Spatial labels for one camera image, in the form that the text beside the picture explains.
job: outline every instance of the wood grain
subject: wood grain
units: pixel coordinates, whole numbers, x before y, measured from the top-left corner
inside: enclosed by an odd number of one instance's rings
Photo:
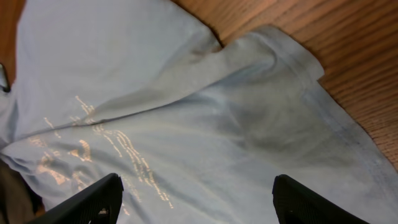
[[[398,169],[398,1],[174,0],[227,44],[272,24],[313,52],[319,82]],[[15,74],[23,0],[0,0],[0,62]]]

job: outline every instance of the fabric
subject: fabric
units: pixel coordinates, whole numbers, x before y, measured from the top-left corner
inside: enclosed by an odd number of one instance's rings
[[[1,157],[51,209],[115,172],[118,223],[277,223],[287,174],[370,223],[398,221],[398,178],[276,28],[217,52],[161,0],[28,1]]]

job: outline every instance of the folded fabric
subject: folded fabric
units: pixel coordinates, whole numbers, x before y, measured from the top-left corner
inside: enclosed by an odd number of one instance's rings
[[[219,47],[168,1],[27,1],[1,158],[47,210],[119,174],[118,223],[277,223],[279,174],[398,221],[396,171],[314,56],[274,27]]]

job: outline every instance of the wooden surface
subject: wooden surface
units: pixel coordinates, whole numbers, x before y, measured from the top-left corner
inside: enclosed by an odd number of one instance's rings
[[[227,44],[273,24],[325,68],[321,85],[398,168],[397,0],[174,0]],[[14,71],[15,23],[24,1],[0,0],[0,62]]]

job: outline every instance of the wooden table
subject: wooden table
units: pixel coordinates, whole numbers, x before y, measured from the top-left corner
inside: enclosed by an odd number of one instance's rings
[[[321,61],[319,82],[398,169],[398,0],[174,0],[222,43],[273,24]],[[23,0],[0,0],[0,62],[14,79]]]

